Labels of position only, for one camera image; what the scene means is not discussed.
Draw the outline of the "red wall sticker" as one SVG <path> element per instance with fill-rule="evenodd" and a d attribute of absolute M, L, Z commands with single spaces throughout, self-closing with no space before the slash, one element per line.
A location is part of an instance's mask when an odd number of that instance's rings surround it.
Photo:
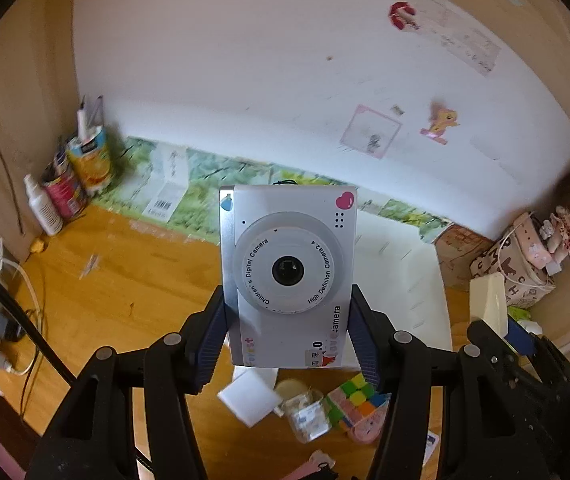
<path fill-rule="evenodd" d="M 416 10 L 406 1 L 392 3 L 388 18 L 390 23 L 399 30 L 417 30 Z"/>

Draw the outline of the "colourful rubik's cube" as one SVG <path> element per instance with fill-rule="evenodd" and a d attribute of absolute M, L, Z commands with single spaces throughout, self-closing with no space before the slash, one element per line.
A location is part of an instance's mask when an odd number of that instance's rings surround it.
<path fill-rule="evenodd" d="M 390 394 L 379 393 L 362 373 L 351 377 L 324 397 L 325 411 L 333 427 L 342 431 L 364 429 L 384 414 Z"/>

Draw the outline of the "yellow pony wall sticker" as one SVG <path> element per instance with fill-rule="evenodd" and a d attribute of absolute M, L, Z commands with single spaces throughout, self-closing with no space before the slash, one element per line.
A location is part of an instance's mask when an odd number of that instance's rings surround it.
<path fill-rule="evenodd" d="M 437 142 L 441 145 L 448 144 L 448 140 L 445 139 L 444 135 L 446 130 L 449 128 L 458 126 L 458 114 L 452 108 L 445 106 L 440 102 L 432 102 L 430 105 L 430 124 L 428 128 L 422 128 L 419 133 Z"/>

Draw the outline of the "pink pencil case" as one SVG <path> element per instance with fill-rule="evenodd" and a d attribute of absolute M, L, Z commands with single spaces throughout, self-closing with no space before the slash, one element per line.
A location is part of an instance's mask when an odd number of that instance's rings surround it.
<path fill-rule="evenodd" d="M 552 255 L 546 249 L 535 229 L 530 212 L 524 212 L 513 223 L 514 234 L 524 258 L 535 269 L 543 270 L 551 261 Z"/>

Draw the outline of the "white 80W charger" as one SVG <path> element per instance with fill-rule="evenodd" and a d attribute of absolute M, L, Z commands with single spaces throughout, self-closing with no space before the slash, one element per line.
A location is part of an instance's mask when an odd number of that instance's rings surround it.
<path fill-rule="evenodd" d="M 218 393 L 218 399 L 238 420 L 251 428 L 273 413 L 274 408 L 282 402 L 274 388 L 268 388 L 260 378 L 247 373 L 223 388 Z"/>

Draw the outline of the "floss pick box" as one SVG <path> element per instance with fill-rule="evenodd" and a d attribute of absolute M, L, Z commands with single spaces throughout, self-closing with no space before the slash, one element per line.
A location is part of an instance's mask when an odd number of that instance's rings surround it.
<path fill-rule="evenodd" d="M 422 460 L 422 466 L 427 465 L 432 454 L 434 454 L 434 451 L 436 450 L 439 442 L 440 442 L 440 437 L 434 432 L 428 431 L 424 459 Z"/>

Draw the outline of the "lettered canvas bag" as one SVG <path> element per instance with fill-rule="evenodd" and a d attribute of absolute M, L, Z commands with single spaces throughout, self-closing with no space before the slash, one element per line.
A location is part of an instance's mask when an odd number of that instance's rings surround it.
<path fill-rule="evenodd" d="M 506 304 L 529 309 L 555 289 L 554 280 L 535 269 L 522 254 L 513 225 L 470 264 L 472 278 L 491 273 L 504 275 Z"/>

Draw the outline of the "white kids digital camera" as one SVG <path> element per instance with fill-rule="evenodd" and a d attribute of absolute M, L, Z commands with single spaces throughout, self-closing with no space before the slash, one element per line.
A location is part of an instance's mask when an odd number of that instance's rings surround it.
<path fill-rule="evenodd" d="M 236 365 L 341 365 L 353 276 L 355 228 L 336 235 L 306 214 L 278 212 L 236 233 L 220 227 L 230 355 Z"/>

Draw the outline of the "pink can pen holder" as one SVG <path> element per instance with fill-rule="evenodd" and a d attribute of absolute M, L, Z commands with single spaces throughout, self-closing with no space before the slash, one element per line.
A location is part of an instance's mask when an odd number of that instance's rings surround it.
<path fill-rule="evenodd" d="M 45 168 L 42 182 L 50 199 L 64 220 L 76 218 L 85 208 L 87 198 L 65 151 L 59 151 Z"/>

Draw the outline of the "green leaf paper strip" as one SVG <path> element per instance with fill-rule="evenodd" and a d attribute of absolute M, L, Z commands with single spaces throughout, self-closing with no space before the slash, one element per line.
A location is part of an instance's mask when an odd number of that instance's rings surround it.
<path fill-rule="evenodd" d="M 275 162 L 228 157 L 196 148 L 128 138 L 114 156 L 118 177 L 94 202 L 136 220 L 219 243 L 233 217 L 236 233 L 278 212 L 306 214 L 336 235 L 353 230 L 355 215 L 408 224 L 431 243 L 452 221 L 384 194 Z"/>

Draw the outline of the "round beige lid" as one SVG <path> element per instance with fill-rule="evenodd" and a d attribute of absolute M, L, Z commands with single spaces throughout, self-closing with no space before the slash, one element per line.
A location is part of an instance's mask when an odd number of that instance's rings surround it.
<path fill-rule="evenodd" d="M 310 388 L 298 379 L 284 379 L 278 382 L 274 392 L 282 399 L 274 413 L 278 417 L 297 413 L 311 404 Z"/>

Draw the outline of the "white plastic storage bin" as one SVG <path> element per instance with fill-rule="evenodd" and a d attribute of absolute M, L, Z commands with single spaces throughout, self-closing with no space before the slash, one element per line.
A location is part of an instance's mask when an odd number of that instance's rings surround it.
<path fill-rule="evenodd" d="M 398 330 L 431 348 L 453 348 L 436 248 L 416 226 L 358 212 L 352 282 Z"/>

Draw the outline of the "white spray bottle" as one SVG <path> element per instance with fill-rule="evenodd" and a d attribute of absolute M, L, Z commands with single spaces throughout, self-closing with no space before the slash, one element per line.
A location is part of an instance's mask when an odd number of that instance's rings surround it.
<path fill-rule="evenodd" d="M 47 236 L 54 236 L 58 234 L 64 222 L 60 214 L 46 193 L 44 188 L 38 184 L 38 181 L 32 174 L 26 174 L 23 177 L 24 187 L 28 198 L 29 206 L 35 215 L 36 220 Z"/>

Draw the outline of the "pink square wall sticker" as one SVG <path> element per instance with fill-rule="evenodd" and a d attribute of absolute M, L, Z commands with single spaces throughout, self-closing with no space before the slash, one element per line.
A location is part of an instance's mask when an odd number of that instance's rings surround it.
<path fill-rule="evenodd" d="M 383 159 L 402 125 L 396 119 L 358 104 L 340 144 L 376 159 Z"/>

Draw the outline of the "clear acrylic sticker block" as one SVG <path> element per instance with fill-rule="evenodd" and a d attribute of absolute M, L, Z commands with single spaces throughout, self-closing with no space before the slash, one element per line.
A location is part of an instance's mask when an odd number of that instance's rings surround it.
<path fill-rule="evenodd" d="M 317 390 L 309 389 L 285 400 L 280 406 L 296 439 L 310 443 L 332 429 L 324 396 Z"/>

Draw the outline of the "pink correction tape dispenser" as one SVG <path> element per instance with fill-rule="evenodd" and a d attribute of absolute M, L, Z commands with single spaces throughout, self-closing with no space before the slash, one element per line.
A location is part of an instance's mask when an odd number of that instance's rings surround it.
<path fill-rule="evenodd" d="M 371 414 L 348 431 L 349 438 L 359 444 L 372 444 L 381 434 L 385 417 L 384 411 Z"/>

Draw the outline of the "pink comb with cap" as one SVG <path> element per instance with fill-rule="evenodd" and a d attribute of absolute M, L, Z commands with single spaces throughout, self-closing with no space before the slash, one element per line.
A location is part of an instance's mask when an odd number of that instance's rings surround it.
<path fill-rule="evenodd" d="M 323 478 L 330 477 L 334 473 L 335 464 L 336 461 L 328 454 L 321 450 L 316 450 L 310 455 L 306 462 L 294 471 L 286 474 L 283 480 L 309 479 L 314 476 L 314 474 L 320 474 Z"/>

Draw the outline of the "beige small box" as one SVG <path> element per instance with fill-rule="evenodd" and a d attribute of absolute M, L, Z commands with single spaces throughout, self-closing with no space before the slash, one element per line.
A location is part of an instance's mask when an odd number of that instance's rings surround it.
<path fill-rule="evenodd" d="M 469 283 L 469 316 L 481 320 L 500 337 L 508 334 L 505 280 L 500 272 L 473 278 Z"/>

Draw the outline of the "green tissue pack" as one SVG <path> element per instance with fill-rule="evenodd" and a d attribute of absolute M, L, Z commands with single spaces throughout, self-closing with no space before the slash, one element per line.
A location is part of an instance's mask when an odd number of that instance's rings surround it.
<path fill-rule="evenodd" d="M 543 335 L 541 325 L 532 320 L 531 313 L 527 309 L 510 306 L 507 308 L 507 313 L 526 332 L 536 336 Z"/>

